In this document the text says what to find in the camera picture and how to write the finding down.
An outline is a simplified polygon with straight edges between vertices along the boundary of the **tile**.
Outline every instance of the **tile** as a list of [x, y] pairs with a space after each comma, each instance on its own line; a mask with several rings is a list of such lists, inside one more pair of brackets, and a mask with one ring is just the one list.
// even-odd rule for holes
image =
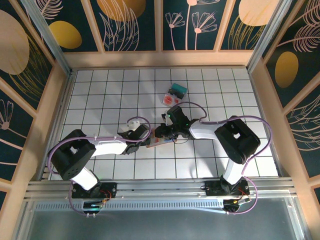
[[115, 160], [95, 160], [94, 174], [100, 180], [113, 179]]
[[[203, 93], [189, 93], [189, 101], [199, 104], [201, 107], [207, 106], [206, 95]], [[190, 106], [191, 108], [198, 108], [198, 106], [193, 104], [191, 104]]]
[[225, 107], [241, 107], [238, 93], [222, 93]]
[[221, 91], [223, 93], [237, 93], [237, 86], [235, 81], [220, 81]]
[[243, 175], [246, 177], [259, 177], [259, 172], [257, 169], [256, 161], [254, 159], [249, 162]]
[[89, 95], [104, 95], [106, 92], [107, 82], [97, 81], [91, 82]]
[[83, 124], [100, 124], [102, 109], [86, 109]]
[[[257, 106], [245, 106], [243, 107], [244, 115], [251, 115], [261, 118], [259, 108]], [[259, 120], [247, 117], [247, 122], [258, 122]]]
[[85, 109], [87, 104], [87, 95], [73, 95], [71, 96], [69, 109]]
[[196, 179], [197, 168], [194, 158], [180, 158], [175, 160], [176, 177], [178, 179]]
[[229, 160], [228, 157], [218, 157], [218, 158], [215, 159], [216, 168], [218, 170], [218, 173], [217, 173], [218, 174], [218, 178], [220, 178], [224, 174], [224, 172], [225, 172], [225, 170], [227, 168], [227, 165], [228, 165], [228, 160]]
[[139, 80], [140, 81], [154, 81], [155, 80], [155, 70], [154, 69], [140, 69]]
[[79, 70], [76, 74], [76, 82], [91, 82], [92, 70]]
[[155, 95], [154, 94], [142, 94], [138, 97], [139, 108], [154, 108], [155, 107]]
[[119, 82], [107, 82], [105, 94], [121, 94], [122, 93], [122, 81]]
[[155, 160], [135, 160], [134, 179], [155, 179]]
[[198, 178], [217, 178], [215, 158], [196, 158], [196, 171]]
[[256, 97], [253, 93], [239, 93], [239, 96], [243, 107], [257, 106]]
[[258, 138], [267, 137], [264, 124], [262, 122], [247, 122], [246, 125], [258, 136]]
[[155, 160], [155, 178], [156, 179], [176, 178], [175, 159], [156, 159]]
[[188, 92], [190, 94], [204, 93], [204, 82], [203, 81], [187, 81], [188, 83]]
[[104, 109], [119, 109], [120, 108], [120, 103], [121, 103], [121, 98], [123, 97], [119, 94], [117, 95], [105, 95], [104, 96], [104, 103], [103, 103], [103, 108]]
[[95, 160], [89, 160], [84, 167], [93, 172], [94, 166], [95, 166]]
[[84, 109], [75, 109], [68, 110], [65, 118], [64, 124], [82, 124], [84, 119], [85, 110]]
[[254, 92], [250, 80], [235, 80], [235, 83], [239, 93]]
[[212, 140], [194, 140], [194, 151], [196, 158], [213, 158], [215, 156]]
[[106, 82], [109, 70], [94, 70], [91, 82]]
[[165, 94], [171, 87], [170, 81], [155, 81], [155, 93]]
[[102, 109], [104, 107], [105, 95], [89, 95], [86, 109]]
[[139, 81], [139, 69], [124, 70], [123, 81]]
[[99, 124], [89, 124], [89, 125], [82, 125], [82, 132], [90, 137], [94, 137], [94, 136], [99, 136], [99, 129], [100, 129], [100, 125]]
[[109, 70], [108, 82], [122, 82], [124, 79], [123, 70]]
[[156, 81], [170, 81], [171, 80], [170, 69], [156, 69], [155, 70], [155, 80]]
[[218, 80], [218, 73], [216, 68], [202, 68], [203, 80]]
[[187, 80], [185, 69], [171, 69], [171, 80]]
[[246, 68], [233, 68], [234, 78], [236, 80], [248, 80], [249, 75]]
[[188, 92], [188, 81], [186, 81], [186, 80], [181, 80], [181, 81], [171, 81], [171, 85], [172, 84], [178, 84], [178, 85], [180, 85], [181, 87], [184, 87], [184, 88], [186, 88], [187, 89], [187, 92]]
[[233, 80], [233, 79], [235, 79], [231, 68], [218, 68], [217, 71], [218, 71], [219, 80]]
[[226, 158], [228, 157], [224, 147], [218, 140], [213, 140], [213, 147], [214, 147], [214, 156], [216, 158]]
[[155, 93], [155, 82], [154, 81], [140, 81], [138, 93], [139, 94], [154, 94]]
[[64, 138], [65, 138], [66, 136], [68, 136], [73, 130], [76, 130], [76, 129], [81, 129], [81, 125], [80, 125], [80, 124], [78, 124], [78, 125], [64, 125], [60, 139], [64, 139]]
[[101, 124], [117, 124], [120, 109], [103, 109]]
[[167, 108], [167, 106], [162, 103], [164, 96], [165, 96], [164, 94], [156, 94], [155, 95], [155, 107], [156, 108]]
[[189, 140], [184, 144], [176, 144], [175, 148], [175, 157], [176, 158], [194, 158], [194, 141]]
[[124, 81], [122, 85], [122, 94], [138, 94], [139, 82]]
[[208, 107], [224, 107], [221, 93], [206, 93], [205, 97]]
[[122, 95], [121, 97], [121, 108], [122, 109], [136, 109], [138, 107], [138, 95], [128, 94]]
[[[191, 108], [191, 119], [199, 119], [199, 118], [202, 118], [204, 116], [205, 116], [205, 113], [200, 107], [192, 107]], [[203, 121], [209, 121], [209, 118], [206, 117], [206, 118], [203, 118], [202, 120]]]
[[217, 80], [204, 81], [204, 90], [206, 93], [221, 93], [220, 83]]
[[135, 160], [115, 160], [113, 179], [134, 179]]
[[120, 109], [120, 117], [119, 117], [119, 124], [126, 124], [128, 119], [137, 116], [137, 109], [136, 108], [127, 108], [127, 109]]
[[[266, 138], [260, 139], [260, 146], [258, 146], [255, 152], [258, 153], [259, 151], [261, 151], [267, 145], [267, 143], [268, 143], [268, 139]], [[267, 147], [263, 152], [259, 154], [259, 157], [271, 157], [271, 156], [272, 156], [272, 152], [270, 147]]]
[[189, 68], [186, 70], [187, 80], [202, 80], [201, 69]]
[[173, 159], [175, 158], [175, 144], [166, 143], [155, 147], [156, 159]]
[[139, 108], [138, 116], [147, 119], [150, 123], [155, 123], [155, 109], [154, 108]]
[[73, 87], [72, 95], [88, 95], [90, 82], [76, 82]]
[[155, 123], [161, 124], [164, 123], [164, 120], [162, 119], [162, 114], [165, 114], [165, 112], [169, 110], [169, 108], [156, 108], [155, 109]]
[[226, 107], [225, 111], [226, 111], [226, 116], [228, 119], [231, 118], [232, 116], [243, 116], [244, 115], [241, 107]]
[[208, 107], [208, 115], [210, 121], [222, 121], [227, 119], [224, 107]]
[[138, 151], [135, 152], [135, 159], [154, 159], [155, 158], [155, 148], [146, 146], [140, 146]]
[[256, 157], [260, 177], [278, 177], [276, 163], [273, 157]]

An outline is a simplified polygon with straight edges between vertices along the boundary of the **leaf illustration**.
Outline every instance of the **leaf illustration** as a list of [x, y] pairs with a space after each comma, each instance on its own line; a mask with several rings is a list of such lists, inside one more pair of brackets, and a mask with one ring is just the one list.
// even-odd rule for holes
[[44, 19], [53, 20], [64, 7], [62, 0], [35, 0]]
[[320, 0], [309, 0], [304, 10], [303, 20], [309, 26], [320, 24]]
[[293, 39], [293, 48], [297, 52], [312, 52], [320, 43], [320, 25], [301, 27]]

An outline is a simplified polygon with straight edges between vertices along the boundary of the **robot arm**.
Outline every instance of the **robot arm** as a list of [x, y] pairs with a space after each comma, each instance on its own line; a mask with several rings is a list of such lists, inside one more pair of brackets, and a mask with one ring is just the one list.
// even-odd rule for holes
[[[229, 157], [221, 181], [227, 192], [242, 178], [242, 170], [246, 160], [257, 150], [260, 145], [259, 138], [241, 121], [233, 120], [225, 124], [209, 124], [198, 119], [189, 120], [179, 106], [174, 106], [162, 115], [162, 123], [154, 131], [155, 137], [164, 139], [177, 139], [179, 135], [187, 139], [212, 139], [222, 144]], [[78, 140], [68, 142], [53, 154], [51, 162], [63, 180], [78, 183], [84, 190], [91, 191], [99, 183], [93, 172], [85, 168], [91, 157], [106, 154], [130, 154], [136, 152], [146, 142], [128, 142], [139, 140], [146, 136], [149, 129], [139, 121], [129, 125], [129, 131], [118, 133], [123, 138], [115, 136], [114, 140], [95, 141]], [[86, 136], [81, 130], [74, 130], [65, 139]]]

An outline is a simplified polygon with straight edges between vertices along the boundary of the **dark green wallpaper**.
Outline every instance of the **dark green wallpaper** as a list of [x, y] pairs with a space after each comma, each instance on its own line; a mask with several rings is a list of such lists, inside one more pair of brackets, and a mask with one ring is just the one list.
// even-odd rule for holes
[[320, 85], [286, 118], [309, 177], [320, 174]]
[[52, 65], [8, 0], [0, 1], [0, 77], [34, 109], [37, 109]]
[[186, 44], [188, 50], [214, 49], [226, 1], [200, 2], [189, 7], [186, 0], [163, 1], [163, 50], [186, 50]]
[[105, 51], [156, 50], [154, 0], [99, 2], [90, 0]]
[[33, 118], [0, 90], [0, 178], [12, 180]]
[[320, 71], [320, 2], [305, 0], [266, 63], [282, 106]]

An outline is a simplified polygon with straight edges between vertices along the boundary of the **metal corner post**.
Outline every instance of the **metal corner post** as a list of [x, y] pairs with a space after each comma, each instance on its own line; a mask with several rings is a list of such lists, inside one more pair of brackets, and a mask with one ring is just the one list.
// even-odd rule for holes
[[25, 7], [25, 9], [27, 10], [27, 12], [29, 13], [34, 25], [43, 36], [43, 39], [47, 43], [52, 54], [55, 56], [56, 60], [61, 65], [67, 77], [69, 77], [71, 74], [71, 71], [70, 71], [70, 67], [68, 66], [67, 60], [65, 59], [61, 48], [59, 47], [54, 36], [52, 35], [47, 22], [42, 17], [41, 12], [37, 7], [36, 1], [33, 1], [33, 0], [20, 0], [20, 1]]

